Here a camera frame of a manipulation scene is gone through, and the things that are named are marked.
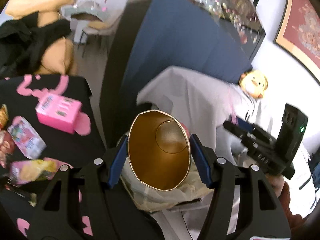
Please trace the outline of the person's right hand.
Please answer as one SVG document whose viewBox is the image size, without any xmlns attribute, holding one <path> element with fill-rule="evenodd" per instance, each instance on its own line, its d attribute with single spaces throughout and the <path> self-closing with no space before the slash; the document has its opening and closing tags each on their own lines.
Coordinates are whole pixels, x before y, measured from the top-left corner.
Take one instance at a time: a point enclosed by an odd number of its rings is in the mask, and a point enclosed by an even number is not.
<svg viewBox="0 0 320 240">
<path fill-rule="evenodd" d="M 274 189 L 276 196 L 279 197 L 285 184 L 284 177 L 282 175 L 274 176 L 271 174 L 266 174 L 266 178 Z"/>
</svg>

